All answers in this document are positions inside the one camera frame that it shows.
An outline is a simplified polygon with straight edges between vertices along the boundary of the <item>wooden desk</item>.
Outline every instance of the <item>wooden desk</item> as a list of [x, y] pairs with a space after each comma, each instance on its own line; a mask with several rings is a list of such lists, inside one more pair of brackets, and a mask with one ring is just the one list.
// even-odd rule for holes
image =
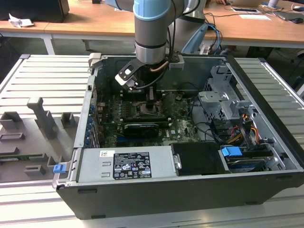
[[44, 29], [48, 22], [35, 22], [34, 26], [17, 28], [12, 26], [8, 21], [0, 20], [0, 32], [31, 32], [31, 33], [44, 33]]
[[92, 1], [69, 0], [70, 11], [64, 23], [49, 23], [46, 33], [110, 35], [134, 37], [134, 14]]
[[[7, 37], [42, 38], [47, 52], [55, 54], [53, 39], [82, 40], [134, 40], [134, 15], [131, 12], [115, 11], [114, 8], [91, 1], [68, 0], [70, 12], [64, 23], [35, 22], [29, 28], [16, 28], [7, 21], [0, 21], [0, 33]], [[292, 3], [281, 1], [278, 4], [284, 11]], [[211, 3], [204, 12], [214, 15], [229, 15], [236, 12], [228, 6]], [[240, 16], [216, 18], [217, 28], [222, 32], [222, 44], [240, 46], [260, 46], [278, 48], [304, 48], [304, 24], [294, 24], [277, 16], [271, 20], [242, 19]], [[204, 43], [215, 39], [214, 31], [207, 31]]]
[[[278, 6], [284, 7], [283, 11], [291, 9], [292, 2], [280, 1]], [[211, 12], [222, 16], [237, 14], [222, 5], [211, 3], [204, 9], [204, 13]], [[261, 47], [303, 47], [304, 23], [294, 24], [284, 21], [278, 16], [266, 15], [271, 20], [242, 19], [239, 15], [215, 18], [217, 29], [223, 34], [223, 44], [247, 45]], [[213, 23], [211, 16], [206, 15], [207, 20]], [[214, 31], [208, 31], [205, 39], [214, 39]]]

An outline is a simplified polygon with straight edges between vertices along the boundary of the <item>power supply label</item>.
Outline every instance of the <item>power supply label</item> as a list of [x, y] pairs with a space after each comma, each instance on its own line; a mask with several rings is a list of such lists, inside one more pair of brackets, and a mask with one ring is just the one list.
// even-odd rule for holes
[[113, 178], [115, 180], [151, 177], [149, 152], [114, 154]]

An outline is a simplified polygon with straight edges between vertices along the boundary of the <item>desk leg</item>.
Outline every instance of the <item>desk leg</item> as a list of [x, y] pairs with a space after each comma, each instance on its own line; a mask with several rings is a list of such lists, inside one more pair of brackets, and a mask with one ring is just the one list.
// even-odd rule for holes
[[91, 50], [89, 41], [88, 41], [87, 39], [83, 39], [82, 42], [85, 43], [85, 48], [86, 48], [85, 50], [86, 50], [86, 51]]
[[41, 35], [41, 38], [43, 39], [44, 44], [47, 48], [47, 53], [49, 55], [55, 55], [55, 51], [54, 51], [55, 44], [52, 36], [50, 34], [43, 34]]

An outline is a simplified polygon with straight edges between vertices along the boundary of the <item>black cable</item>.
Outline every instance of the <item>black cable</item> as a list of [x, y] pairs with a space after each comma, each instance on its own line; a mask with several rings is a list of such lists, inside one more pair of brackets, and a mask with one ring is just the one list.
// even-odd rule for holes
[[176, 30], [176, 23], [175, 21], [173, 22], [173, 38], [172, 38], [172, 55], [174, 52], [174, 43], [175, 43], [175, 30]]
[[196, 6], [192, 10], [190, 10], [186, 13], [183, 13], [182, 15], [185, 16], [185, 15], [188, 15], [188, 14], [194, 12], [199, 7], [199, 5], [200, 5], [200, 0], [198, 0], [198, 3], [196, 4]]
[[182, 83], [180, 83], [179, 86], [177, 87], [177, 91], [180, 91], [181, 90], [181, 86], [184, 85], [184, 84], [192, 85], [196, 90], [199, 91], [199, 88], [196, 85], [194, 85], [192, 82], [182, 82]]
[[213, 13], [205, 13], [205, 15], [209, 15], [209, 16], [212, 17], [212, 19], [213, 19], [213, 24], [214, 24], [214, 28], [216, 29], [216, 30], [215, 30], [216, 36], [215, 36], [215, 39], [214, 39], [213, 44], [211, 45], [211, 49], [213, 48], [213, 46], [215, 45], [215, 43], [217, 42], [218, 39], [219, 39], [219, 46], [218, 46], [218, 48], [222, 49], [222, 48], [221, 48], [221, 43], [222, 43], [222, 40], [223, 40], [223, 34], [222, 34], [221, 31], [219, 31], [219, 30], [217, 29], [217, 25], [215, 24], [215, 18], [214, 18]]
[[171, 33], [170, 33], [169, 27], [167, 29], [168, 29], [168, 36], [169, 36], [169, 60], [170, 60], [172, 57]]
[[4, 38], [4, 41], [10, 45], [11, 49], [13, 49], [14, 52], [16, 52], [16, 54], [18, 56], [20, 56], [19, 52], [9, 43], [9, 40], [7, 38], [5, 38], [1, 33], [0, 33], [0, 35]]
[[294, 69], [292, 70], [292, 72], [289, 75], [289, 78], [292, 77], [292, 75], [294, 74], [295, 70], [300, 66], [300, 64], [302, 63], [303, 59], [301, 59], [298, 64], [294, 67]]
[[145, 88], [147, 88], [147, 87], [152, 86], [154, 83], [158, 82], [159, 80], [161, 80], [162, 77], [164, 76], [164, 74], [166, 73], [167, 68], [168, 68], [168, 67], [166, 67], [166, 68], [163, 70], [163, 72], [162, 72], [154, 81], [150, 82], [150, 83], [147, 84], [147, 85], [144, 85], [144, 86], [141, 86], [141, 87], [136, 87], [135, 90], [145, 89]]
[[173, 35], [172, 35], [172, 43], [171, 43], [171, 55], [173, 56], [173, 52], [174, 52], [174, 43], [175, 43], [175, 31], [176, 31], [176, 23], [175, 23], [175, 19], [176, 19], [176, 5], [175, 2], [173, 0], [171, 0], [173, 7], [174, 7], [174, 21], [173, 21]]
[[198, 126], [196, 126], [196, 128], [197, 128], [200, 132], [204, 133], [205, 135], [208, 135], [208, 136], [210, 136], [212, 139], [217, 140], [212, 134], [210, 134], [210, 133], [207, 132], [209, 129], [208, 129], [207, 131], [204, 131], [204, 130], [200, 129]]
[[287, 59], [287, 60], [294, 60], [293, 58], [287, 58], [287, 57], [283, 56], [283, 55], [279, 52], [279, 50], [276, 50], [275, 48], [274, 48], [274, 50], [275, 50], [275, 52], [276, 52], [280, 57], [282, 57], [282, 58], [284, 58], [284, 59]]

